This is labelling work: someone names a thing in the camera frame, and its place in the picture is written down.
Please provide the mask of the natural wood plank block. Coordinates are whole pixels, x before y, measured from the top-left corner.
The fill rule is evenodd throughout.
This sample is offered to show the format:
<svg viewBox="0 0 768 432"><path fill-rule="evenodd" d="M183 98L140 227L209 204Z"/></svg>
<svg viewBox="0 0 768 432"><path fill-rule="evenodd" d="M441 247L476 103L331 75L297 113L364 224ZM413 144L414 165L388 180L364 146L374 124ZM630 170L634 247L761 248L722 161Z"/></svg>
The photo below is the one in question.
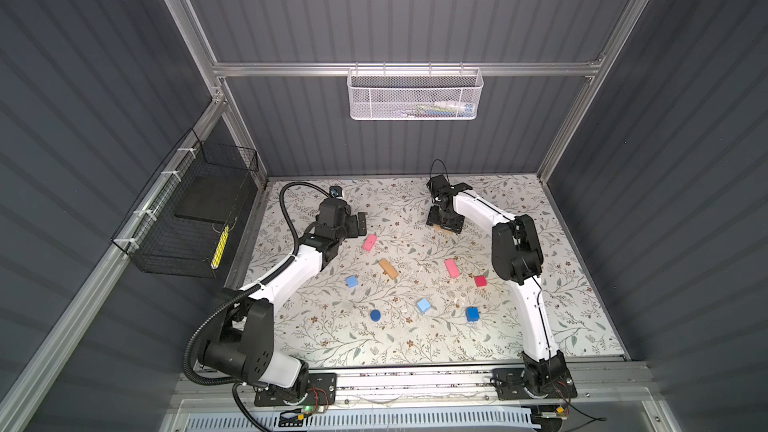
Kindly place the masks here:
<svg viewBox="0 0 768 432"><path fill-rule="evenodd" d="M434 228L435 228L437 231L439 231L439 232L442 232L442 233L450 233L450 234L455 234L455 232L453 232L451 229L446 229L446 228L444 228L444 227L442 227L442 226L440 226L440 225L434 225L433 227L434 227Z"/></svg>

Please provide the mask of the blue cube block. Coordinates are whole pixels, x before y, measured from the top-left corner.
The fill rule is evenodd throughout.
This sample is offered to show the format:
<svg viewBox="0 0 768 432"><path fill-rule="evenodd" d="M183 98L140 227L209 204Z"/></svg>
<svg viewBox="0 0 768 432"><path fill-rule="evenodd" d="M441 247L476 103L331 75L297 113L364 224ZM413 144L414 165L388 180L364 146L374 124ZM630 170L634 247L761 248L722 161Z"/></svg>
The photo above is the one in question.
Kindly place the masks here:
<svg viewBox="0 0 768 432"><path fill-rule="evenodd" d="M476 307L467 307L466 319L469 323L477 322L480 319L479 310Z"/></svg>

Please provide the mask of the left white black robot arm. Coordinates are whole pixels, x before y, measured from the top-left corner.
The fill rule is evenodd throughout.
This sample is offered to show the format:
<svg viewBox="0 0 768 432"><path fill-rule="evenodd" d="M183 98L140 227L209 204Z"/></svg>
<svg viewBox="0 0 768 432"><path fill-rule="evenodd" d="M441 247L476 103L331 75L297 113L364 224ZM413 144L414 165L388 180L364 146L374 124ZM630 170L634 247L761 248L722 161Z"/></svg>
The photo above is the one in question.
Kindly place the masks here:
<svg viewBox="0 0 768 432"><path fill-rule="evenodd" d="M275 320L288 299L335 259L347 239L367 235L367 214L342 198L325 198L298 248L265 276L240 290L225 289L226 308L201 330L189 365L212 368L224 379L268 384L303 393L308 366L275 348Z"/></svg>

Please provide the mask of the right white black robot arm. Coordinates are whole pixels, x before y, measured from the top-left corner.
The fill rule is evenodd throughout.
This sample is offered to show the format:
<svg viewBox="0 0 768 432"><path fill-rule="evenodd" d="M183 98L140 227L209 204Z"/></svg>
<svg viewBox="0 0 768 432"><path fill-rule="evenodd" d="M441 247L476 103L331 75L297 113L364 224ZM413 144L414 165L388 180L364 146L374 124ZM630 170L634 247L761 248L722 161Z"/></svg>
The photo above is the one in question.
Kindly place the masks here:
<svg viewBox="0 0 768 432"><path fill-rule="evenodd" d="M469 220L488 233L491 265L512 291L522 327L522 384L533 398L577 395L563 352L553 336L540 276L544 261L534 220L493 205L466 183L452 184L445 174L427 182L432 206L427 224L453 233Z"/></svg>

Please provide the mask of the light pink rectangular block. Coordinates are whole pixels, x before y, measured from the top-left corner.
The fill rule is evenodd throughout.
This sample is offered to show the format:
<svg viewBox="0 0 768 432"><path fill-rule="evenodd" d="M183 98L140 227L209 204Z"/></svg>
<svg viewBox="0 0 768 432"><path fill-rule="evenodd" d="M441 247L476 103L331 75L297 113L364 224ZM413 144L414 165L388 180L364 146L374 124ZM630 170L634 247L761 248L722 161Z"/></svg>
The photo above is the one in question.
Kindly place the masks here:
<svg viewBox="0 0 768 432"><path fill-rule="evenodd" d="M369 234L362 245L362 250L365 252L371 252L376 241L377 241L377 236L374 234Z"/></svg>

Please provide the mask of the light blue square block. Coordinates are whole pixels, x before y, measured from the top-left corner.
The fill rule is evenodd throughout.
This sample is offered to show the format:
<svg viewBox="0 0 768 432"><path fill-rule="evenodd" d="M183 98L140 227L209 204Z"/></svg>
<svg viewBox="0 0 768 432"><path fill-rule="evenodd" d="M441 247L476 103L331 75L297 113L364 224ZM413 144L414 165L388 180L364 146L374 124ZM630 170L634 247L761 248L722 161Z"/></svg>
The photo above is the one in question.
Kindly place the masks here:
<svg viewBox="0 0 768 432"><path fill-rule="evenodd" d="M431 303L423 298L417 302L417 307L422 314L425 314L431 309Z"/></svg>

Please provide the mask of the floral patterned table mat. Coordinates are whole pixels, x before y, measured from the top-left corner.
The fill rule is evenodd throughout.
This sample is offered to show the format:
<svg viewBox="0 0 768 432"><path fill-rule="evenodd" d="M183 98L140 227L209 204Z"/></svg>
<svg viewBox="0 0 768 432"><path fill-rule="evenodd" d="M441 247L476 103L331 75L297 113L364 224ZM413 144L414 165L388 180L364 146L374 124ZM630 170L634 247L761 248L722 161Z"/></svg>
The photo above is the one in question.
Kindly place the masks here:
<svg viewBox="0 0 768 432"><path fill-rule="evenodd" d="M617 333L539 180L532 175L471 176L482 198L536 224L544 253L540 277L553 336L568 357L619 357ZM304 284L278 312L275 348L313 367L438 364L516 359L523 349L522 327L513 294L491 266L489 236L473 223L460 234L426 225L430 197L416 178L347 179L347 202L367 214L377 236L371 252L363 240L348 240L337 257ZM387 259L399 272L390 279L379 266ZM451 278L444 261L454 259L461 274ZM349 288L346 278L358 285ZM477 287L476 276L487 285ZM431 309L422 314L417 302ZM476 307L469 323L466 308ZM370 318L372 310L381 320Z"/></svg>

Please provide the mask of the markers in white basket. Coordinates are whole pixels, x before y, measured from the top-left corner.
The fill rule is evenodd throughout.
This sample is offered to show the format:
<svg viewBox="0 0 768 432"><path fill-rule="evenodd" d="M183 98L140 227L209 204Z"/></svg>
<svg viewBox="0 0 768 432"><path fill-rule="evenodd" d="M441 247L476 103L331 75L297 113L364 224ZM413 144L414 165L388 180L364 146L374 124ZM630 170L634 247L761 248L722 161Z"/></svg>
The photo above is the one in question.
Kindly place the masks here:
<svg viewBox="0 0 768 432"><path fill-rule="evenodd" d="M437 101L432 103L410 104L397 110L397 114L407 118L472 120L476 117L476 105L462 101Z"/></svg>

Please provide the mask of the black pad in basket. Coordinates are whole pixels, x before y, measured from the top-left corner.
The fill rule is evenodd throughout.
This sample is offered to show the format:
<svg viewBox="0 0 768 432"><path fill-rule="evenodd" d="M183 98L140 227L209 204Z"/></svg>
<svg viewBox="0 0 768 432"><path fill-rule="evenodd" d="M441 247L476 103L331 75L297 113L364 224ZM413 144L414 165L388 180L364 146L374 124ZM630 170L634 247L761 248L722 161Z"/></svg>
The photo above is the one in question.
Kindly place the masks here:
<svg viewBox="0 0 768 432"><path fill-rule="evenodd" d="M196 177L174 209L181 219L210 224L235 220L248 195L248 187L238 178Z"/></svg>

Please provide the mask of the yellow marker in basket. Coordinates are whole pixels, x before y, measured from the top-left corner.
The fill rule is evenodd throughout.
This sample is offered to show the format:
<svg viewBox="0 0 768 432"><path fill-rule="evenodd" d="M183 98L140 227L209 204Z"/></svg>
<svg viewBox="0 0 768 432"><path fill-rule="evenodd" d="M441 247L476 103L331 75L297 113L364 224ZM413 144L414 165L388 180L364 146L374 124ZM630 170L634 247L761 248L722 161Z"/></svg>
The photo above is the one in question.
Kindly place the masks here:
<svg viewBox="0 0 768 432"><path fill-rule="evenodd" d="M223 259L223 255L226 250L229 235L230 235L230 226L225 225L222 231L219 233L216 248L211 257L210 268L212 270L217 270L220 267L221 261Z"/></svg>

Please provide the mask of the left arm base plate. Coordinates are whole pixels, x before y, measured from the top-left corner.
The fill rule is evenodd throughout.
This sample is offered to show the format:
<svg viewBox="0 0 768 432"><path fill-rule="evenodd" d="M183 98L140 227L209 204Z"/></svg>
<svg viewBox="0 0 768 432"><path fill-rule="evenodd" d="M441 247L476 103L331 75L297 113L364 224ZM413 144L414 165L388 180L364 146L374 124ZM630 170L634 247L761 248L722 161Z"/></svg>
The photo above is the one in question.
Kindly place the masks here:
<svg viewBox="0 0 768 432"><path fill-rule="evenodd" d="M338 375L335 373L300 373L291 388L269 385L257 387L256 407L329 406L336 400Z"/></svg>

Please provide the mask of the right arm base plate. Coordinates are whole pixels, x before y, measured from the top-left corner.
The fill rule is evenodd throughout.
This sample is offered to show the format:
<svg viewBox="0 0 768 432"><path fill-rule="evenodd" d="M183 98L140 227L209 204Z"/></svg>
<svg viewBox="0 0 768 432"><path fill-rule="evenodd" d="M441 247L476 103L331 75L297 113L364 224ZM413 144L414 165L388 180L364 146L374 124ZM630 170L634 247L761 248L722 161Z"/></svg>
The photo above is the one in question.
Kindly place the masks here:
<svg viewBox="0 0 768 432"><path fill-rule="evenodd" d="M490 385L500 400L575 399L578 391L569 373L538 378L526 367L495 368Z"/></svg>

